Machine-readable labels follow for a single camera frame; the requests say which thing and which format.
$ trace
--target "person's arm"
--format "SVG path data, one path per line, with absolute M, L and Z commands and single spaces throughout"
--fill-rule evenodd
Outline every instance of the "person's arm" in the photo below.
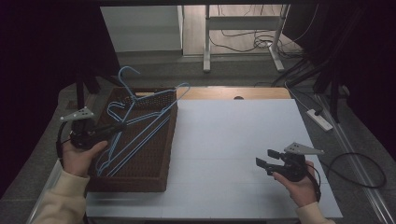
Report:
M 79 223 L 85 213 L 85 188 L 90 180 L 88 169 L 93 157 L 103 150 L 107 142 L 100 142 L 90 150 L 79 150 L 64 143 L 64 170 L 55 187 L 49 189 L 37 209 L 35 224 Z
M 315 176 L 314 163 L 307 161 L 308 172 Z M 326 219 L 321 213 L 314 185 L 306 176 L 299 182 L 291 182 L 279 173 L 273 173 L 274 179 L 279 181 L 290 193 L 299 208 L 296 209 L 297 216 L 302 224 L 334 224 L 334 221 Z

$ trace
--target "human hand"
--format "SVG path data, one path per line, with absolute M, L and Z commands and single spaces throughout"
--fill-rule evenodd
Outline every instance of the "human hand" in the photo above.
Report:
M 308 172 L 315 176 L 314 163 L 306 161 Z M 299 182 L 291 182 L 285 176 L 279 173 L 273 173 L 275 180 L 279 181 L 290 193 L 290 197 L 299 206 L 303 207 L 317 201 L 317 196 L 314 189 L 314 184 L 306 176 Z
M 86 177 L 92 159 L 105 147 L 107 141 L 94 145 L 90 150 L 82 150 L 73 146 L 70 141 L 63 144 L 64 170 L 70 175 Z

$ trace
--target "beige sleeve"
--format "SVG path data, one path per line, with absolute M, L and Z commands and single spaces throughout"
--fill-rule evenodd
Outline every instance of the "beige sleeve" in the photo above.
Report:
M 55 187 L 45 193 L 33 223 L 79 223 L 85 213 L 84 191 L 89 180 L 62 171 Z
M 335 224 L 334 221 L 326 219 L 319 207 L 318 203 L 311 203 L 296 210 L 302 224 Z

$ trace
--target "power strip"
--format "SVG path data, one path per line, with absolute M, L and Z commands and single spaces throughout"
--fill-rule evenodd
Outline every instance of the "power strip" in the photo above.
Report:
M 315 115 L 315 110 L 310 109 L 306 111 L 306 114 L 317 124 L 319 125 L 325 132 L 332 129 L 332 125 L 327 122 L 321 115 Z

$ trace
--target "wall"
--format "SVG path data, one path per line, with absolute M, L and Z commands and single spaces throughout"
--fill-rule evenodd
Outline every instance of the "wall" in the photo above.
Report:
M 178 6 L 101 7 L 116 52 L 181 49 Z

